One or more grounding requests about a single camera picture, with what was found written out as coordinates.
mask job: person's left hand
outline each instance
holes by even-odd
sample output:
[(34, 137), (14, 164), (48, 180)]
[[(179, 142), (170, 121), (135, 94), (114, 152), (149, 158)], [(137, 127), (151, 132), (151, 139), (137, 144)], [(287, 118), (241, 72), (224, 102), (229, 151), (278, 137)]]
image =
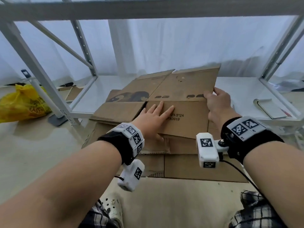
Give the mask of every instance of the person's left hand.
[(174, 110), (174, 106), (171, 106), (159, 115), (163, 106), (164, 102), (161, 101), (157, 107), (154, 104), (147, 112), (146, 108), (143, 108), (139, 116), (131, 122), (141, 131), (145, 139), (152, 138), (163, 140), (163, 138), (157, 134), (157, 131)]

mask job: plaid pants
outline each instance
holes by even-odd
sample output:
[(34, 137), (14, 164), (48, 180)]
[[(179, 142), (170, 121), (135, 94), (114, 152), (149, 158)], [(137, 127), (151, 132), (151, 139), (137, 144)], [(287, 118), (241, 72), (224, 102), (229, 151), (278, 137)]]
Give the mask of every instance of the plaid pants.
[[(229, 228), (287, 228), (277, 213), (258, 192), (243, 191), (241, 203), (244, 209), (231, 219)], [(109, 218), (100, 200), (83, 219), (79, 228), (119, 228), (119, 224)]]

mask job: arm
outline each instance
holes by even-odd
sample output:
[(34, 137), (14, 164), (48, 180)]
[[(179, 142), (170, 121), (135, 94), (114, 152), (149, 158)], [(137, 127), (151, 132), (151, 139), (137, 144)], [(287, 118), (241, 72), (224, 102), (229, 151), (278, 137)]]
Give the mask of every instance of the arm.
[[(144, 138), (156, 133), (172, 113), (170, 107), (146, 109), (132, 122)], [(97, 141), (50, 169), (20, 193), (0, 206), (0, 227), (78, 227), (104, 193), (122, 159), (111, 143)]]
[[(230, 96), (215, 88), (205, 92), (209, 119), (221, 131), (223, 124), (240, 117), (230, 107)], [(288, 227), (304, 223), (304, 153), (282, 142), (267, 142), (250, 151), (244, 167)]]

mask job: person's left arm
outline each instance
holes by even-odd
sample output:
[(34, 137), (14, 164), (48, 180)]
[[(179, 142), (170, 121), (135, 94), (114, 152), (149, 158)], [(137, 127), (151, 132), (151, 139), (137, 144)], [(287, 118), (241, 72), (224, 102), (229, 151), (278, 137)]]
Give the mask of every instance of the person's left arm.
[[(146, 109), (132, 122), (144, 138), (157, 130), (174, 107)], [(0, 205), (0, 227), (78, 227), (114, 178), (122, 159), (111, 143), (96, 141), (66, 158)]]

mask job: yellow plastic bag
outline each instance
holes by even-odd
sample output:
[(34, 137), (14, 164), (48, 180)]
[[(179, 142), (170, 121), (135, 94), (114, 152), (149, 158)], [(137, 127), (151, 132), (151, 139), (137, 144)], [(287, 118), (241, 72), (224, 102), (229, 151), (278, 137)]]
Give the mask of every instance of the yellow plastic bag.
[(0, 99), (0, 123), (38, 118), (51, 112), (32, 85), (15, 85), (15, 88), (16, 92)]

